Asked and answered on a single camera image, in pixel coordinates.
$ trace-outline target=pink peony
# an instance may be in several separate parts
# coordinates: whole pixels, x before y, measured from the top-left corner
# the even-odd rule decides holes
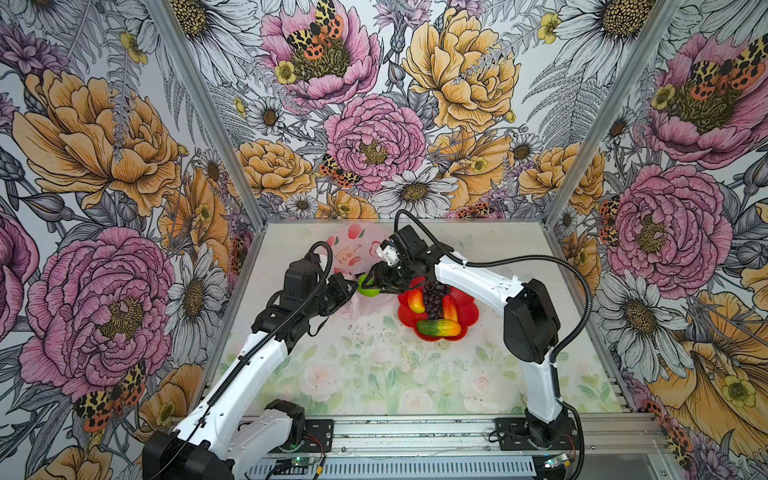
[[[377,191],[384,180],[424,161],[426,140],[422,121],[410,108],[379,95],[357,97],[341,115],[325,123],[328,154],[339,166],[362,178],[361,190]]]
[[[664,151],[676,161],[716,169],[733,163],[768,135],[768,75],[742,91],[716,91],[706,101],[690,96],[691,65],[698,61],[722,65],[748,45],[745,41],[733,47],[731,41],[729,38],[718,45],[715,36],[707,40],[696,34],[667,63],[668,71],[660,72],[657,89],[672,85],[675,93],[668,101],[654,99],[656,106],[645,127],[645,137],[654,151]]]
[[[319,78],[308,78],[308,81],[301,77],[296,77],[293,81],[288,80],[289,83],[286,83],[285,87],[292,100],[302,108],[317,109],[323,105],[348,101],[356,94],[370,91],[379,74],[381,48],[378,36],[368,36],[368,31],[360,24],[360,18],[354,8],[349,10],[348,14],[339,0],[334,4],[336,14],[341,16],[344,25],[341,47],[344,52],[336,53],[340,57],[348,54],[349,64],[343,75],[325,74]],[[281,10],[280,16],[265,15],[261,24],[261,36],[264,40],[262,49],[267,52],[267,55],[262,55],[264,64],[275,68],[280,62],[293,62],[294,50],[288,45],[286,37],[295,31],[309,30],[314,21],[314,6],[308,14],[297,10],[294,16],[288,16],[285,10]],[[319,64],[324,61],[320,59],[314,62]],[[286,108],[291,109],[290,102],[286,103]]]
[[[22,350],[22,378],[77,399],[117,385],[141,361],[154,373],[170,350],[163,328],[173,282],[165,253],[129,228],[54,253],[29,289],[35,336]]]
[[[38,248],[18,221],[0,211],[0,340],[16,324],[24,283],[40,262]]]
[[[723,194],[693,165],[643,167],[619,199],[619,244],[608,249],[618,274],[629,270],[678,299],[707,284],[730,249],[733,231],[723,217]]]

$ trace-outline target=red plate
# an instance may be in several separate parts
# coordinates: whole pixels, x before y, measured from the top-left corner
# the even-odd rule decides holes
[[[419,285],[423,281],[423,276],[415,278],[411,282],[411,287]],[[420,286],[418,290],[423,292],[424,286]],[[406,299],[405,294],[397,296],[397,299],[400,301],[400,308],[397,310],[397,317],[400,319],[400,322],[403,325],[413,329],[416,336],[422,340],[425,340],[426,342],[437,342],[440,339],[446,339],[455,342],[457,340],[463,339],[469,331],[469,327],[477,323],[478,318],[480,318],[480,312],[477,305],[475,305],[475,298],[467,295],[458,288],[451,287],[451,293],[449,293],[449,295],[453,297],[453,301],[456,304],[458,324],[462,326],[462,332],[457,336],[427,336],[419,333],[419,331],[416,329],[416,322],[419,320],[427,319],[429,316],[426,313],[414,313],[413,310],[408,307],[408,300]]]

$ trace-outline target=black cable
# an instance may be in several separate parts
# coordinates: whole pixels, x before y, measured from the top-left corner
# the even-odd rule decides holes
[[[187,446],[187,444],[190,442],[190,439],[191,439],[192,437],[194,437],[194,434],[195,434],[195,432],[197,431],[197,429],[198,429],[198,428],[200,428],[200,424],[201,424],[201,423],[203,423],[203,420],[205,420],[205,417],[207,417],[207,416],[208,416],[208,412],[210,412],[210,407],[212,407],[212,405],[209,405],[209,406],[208,406],[208,408],[207,408],[207,409],[205,409],[205,413],[203,414],[203,416],[201,416],[201,417],[200,417],[200,418],[197,420],[197,425],[195,425],[195,426],[194,426],[194,428],[192,429],[192,433],[190,434],[190,436],[188,436],[188,437],[187,437],[187,439],[186,439],[186,440],[184,440],[184,443],[183,443],[183,444],[181,445],[181,447],[180,447],[180,448],[179,448],[179,449],[176,451],[176,453],[174,454],[174,456],[170,457],[170,460],[168,460],[168,461],[165,463],[165,465],[163,465],[163,466],[160,468],[160,471],[159,471],[159,472],[157,472],[156,474],[152,475],[152,476],[149,478],[149,480],[155,480],[155,478],[157,478],[157,477],[158,477],[158,476],[159,476],[161,473],[165,472],[165,469],[166,469],[166,468],[168,468],[168,466],[169,466],[171,463],[173,463],[173,462],[174,462],[174,460],[176,459],[176,457],[178,457],[178,456],[179,456],[179,454],[181,453],[181,451],[182,451],[182,450],[184,450],[184,447],[186,447],[186,446]]]
[[[315,330],[315,333],[312,333],[310,329],[306,329],[306,334],[309,336],[317,336],[317,334],[320,333],[320,329],[322,329],[326,325],[326,322],[328,321],[329,318],[330,317],[327,316],[326,319],[323,320],[323,322],[317,326],[317,330]]]
[[[584,275],[581,274],[573,265],[569,264],[565,260],[561,260],[557,257],[553,257],[551,255],[521,255],[519,257],[510,257],[505,258],[503,260],[496,260],[493,262],[466,262],[460,258],[458,258],[456,255],[453,254],[453,252],[449,252],[448,249],[446,249],[435,237],[435,235],[429,231],[427,227],[419,220],[414,214],[407,210],[397,210],[397,213],[395,214],[395,231],[397,231],[398,226],[398,218],[400,215],[405,215],[411,220],[413,220],[413,223],[415,223],[424,233],[426,233],[427,237],[435,244],[437,247],[445,253],[445,255],[453,260],[456,263],[464,264],[466,266],[470,266],[473,268],[489,268],[493,266],[501,266],[501,265],[509,265],[510,263],[517,263],[517,262],[525,262],[529,260],[542,260],[545,262],[552,262],[556,263],[559,266],[562,266],[573,273],[576,278],[578,279],[579,283],[581,284],[581,287],[584,288],[584,312],[581,315],[581,319],[579,320],[576,327],[562,340],[560,343],[558,343],[553,349],[552,352],[549,354],[549,362],[554,363],[554,361],[557,359],[558,354],[560,351],[563,350],[569,343],[571,343],[579,333],[587,326],[587,323],[589,322],[589,316],[592,313],[592,291],[589,287],[589,283],[587,282],[587,279],[584,278]]]
[[[578,460],[576,461],[576,469],[574,469],[573,475],[568,479],[576,480],[581,473],[581,469],[584,467],[584,430],[581,427],[581,417],[578,415],[578,410],[566,402],[561,402],[561,404],[574,415],[576,429],[578,430]]]
[[[299,304],[299,306],[291,313],[288,314],[288,317],[277,326],[276,329],[272,330],[271,332],[267,333],[265,337],[263,337],[259,342],[253,346],[252,349],[248,350],[247,353],[244,353],[243,355],[237,357],[238,362],[232,369],[229,375],[224,379],[224,381],[221,383],[218,389],[216,389],[216,392],[208,399],[208,405],[213,406],[214,403],[218,401],[219,398],[224,394],[224,392],[229,388],[229,386],[232,384],[232,382],[235,380],[237,375],[240,373],[240,371],[245,368],[245,365],[248,365],[248,362],[250,359],[253,358],[256,353],[261,350],[271,339],[275,338],[275,335],[280,332],[283,328],[285,328],[287,325],[290,324],[290,322],[293,320],[294,317],[299,315],[302,310],[306,308],[307,305],[310,304],[310,302],[317,296],[317,293],[320,292],[320,290],[326,285],[326,282],[328,280],[328,276],[331,272],[331,264],[333,263],[333,250],[331,250],[331,246],[327,242],[315,242],[310,247],[310,253],[314,252],[317,247],[323,247],[326,249],[326,252],[328,253],[328,260],[326,263],[326,268],[323,269],[323,272],[320,274],[320,278],[318,279],[317,285],[315,285],[314,288],[312,288],[312,291],[310,291],[310,294],[302,300],[302,302]]]

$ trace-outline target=floral table mat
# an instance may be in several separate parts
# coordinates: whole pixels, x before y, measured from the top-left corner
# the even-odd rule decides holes
[[[549,253],[538,223],[431,223],[430,230],[471,259]],[[255,314],[282,282],[287,264],[317,238],[343,225],[271,224],[220,359],[215,379],[235,360]],[[509,239],[515,239],[510,250]],[[557,268],[515,265],[525,280],[545,282],[562,322],[561,336],[578,311]],[[295,402],[307,415],[413,415],[522,413],[525,383],[518,360],[502,341],[502,318],[478,303],[480,320],[458,342],[420,340],[397,319],[393,295],[356,296],[331,316],[315,337],[304,336],[268,379],[249,410],[255,415],[274,399]],[[321,319],[312,321],[312,331]],[[559,357],[564,398],[581,412],[620,412],[608,378],[586,333]]]

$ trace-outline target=daisy center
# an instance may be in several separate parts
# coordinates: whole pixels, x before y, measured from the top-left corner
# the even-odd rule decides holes
[[[214,182],[218,182],[219,181],[219,174],[220,174],[219,166],[216,165],[214,162],[211,162],[211,163],[208,164],[207,169],[208,169],[208,178],[210,178]]]
[[[296,79],[308,82],[312,78],[322,78],[326,75],[343,78],[351,63],[351,56],[344,46],[344,40],[339,38],[323,43],[322,57],[308,60],[303,51],[295,51],[291,62],[296,68]]]
[[[603,10],[603,28],[620,38],[637,36],[656,0],[613,0]]]
[[[623,120],[616,120],[613,125],[611,125],[611,129],[608,131],[608,134],[612,138],[616,138],[623,134],[627,130],[627,122]]]
[[[519,145],[512,151],[515,160],[521,160],[531,154],[531,148],[528,145]]]
[[[693,87],[693,82],[688,81],[675,91],[669,114],[694,124],[700,134],[724,126],[736,108],[741,91],[725,88],[718,90],[707,100],[698,101],[690,96]]]
[[[202,309],[203,282],[195,279],[187,287],[187,294],[184,296],[184,312],[187,316],[195,317]]]
[[[379,149],[379,142],[372,141],[370,145],[360,142],[360,153],[366,156],[366,163],[368,165],[381,165],[386,160],[387,150],[386,147]]]
[[[651,214],[643,217],[640,220],[640,224],[643,226],[640,233],[635,237],[635,240],[640,244],[640,248],[645,253],[657,253],[664,245],[664,224],[655,223]]]
[[[205,10],[195,0],[170,0],[181,30],[188,37],[194,37],[205,29]]]
[[[141,326],[144,319],[144,309],[141,308],[141,303],[130,297],[112,303],[109,306],[109,313],[111,314],[109,322],[102,325],[99,330],[104,336],[111,339],[118,333],[122,333],[128,339],[134,338],[136,330]]]
[[[656,317],[639,300],[627,302],[627,321],[632,328],[644,335],[650,335],[656,331]]]
[[[429,187],[424,184],[405,185],[400,197],[408,202],[423,200],[429,193]]]
[[[277,114],[274,110],[265,111],[262,119],[264,120],[264,123],[267,125],[267,127],[274,127],[275,124],[277,124]]]

